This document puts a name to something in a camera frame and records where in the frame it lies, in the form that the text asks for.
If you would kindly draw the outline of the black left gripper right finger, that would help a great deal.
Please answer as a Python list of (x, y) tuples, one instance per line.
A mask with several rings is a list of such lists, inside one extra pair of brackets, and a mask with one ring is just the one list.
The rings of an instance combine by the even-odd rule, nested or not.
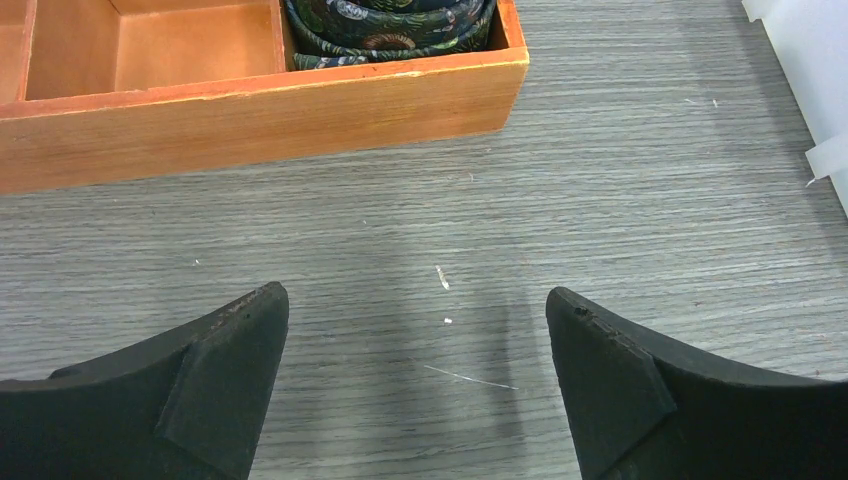
[(552, 359), (585, 479), (843, 479), (847, 385), (730, 360), (564, 287)]

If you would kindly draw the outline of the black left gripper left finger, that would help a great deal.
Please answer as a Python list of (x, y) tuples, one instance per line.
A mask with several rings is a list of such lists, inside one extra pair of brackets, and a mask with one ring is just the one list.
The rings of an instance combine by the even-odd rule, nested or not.
[(1, 384), (5, 479), (245, 479), (288, 332), (271, 282), (43, 380)]

